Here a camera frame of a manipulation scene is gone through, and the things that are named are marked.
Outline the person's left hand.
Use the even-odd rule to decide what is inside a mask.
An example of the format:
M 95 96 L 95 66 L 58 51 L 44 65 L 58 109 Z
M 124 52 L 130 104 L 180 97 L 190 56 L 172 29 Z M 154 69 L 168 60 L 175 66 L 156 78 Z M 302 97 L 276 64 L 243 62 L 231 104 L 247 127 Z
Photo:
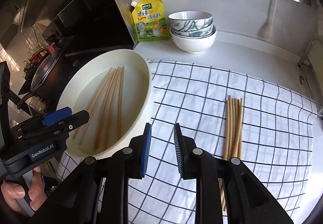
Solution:
M 24 199 L 25 197 L 25 190 L 22 186 L 13 182 L 3 181 L 3 184 L 1 184 L 1 192 L 5 202 L 11 210 L 21 215 L 28 216 L 28 213 L 18 203 L 18 199 Z M 28 189 L 28 195 L 31 200 L 29 206 L 33 211 L 37 211 L 47 199 L 47 196 L 44 193 L 40 167 L 35 167 L 33 169 L 33 178 Z

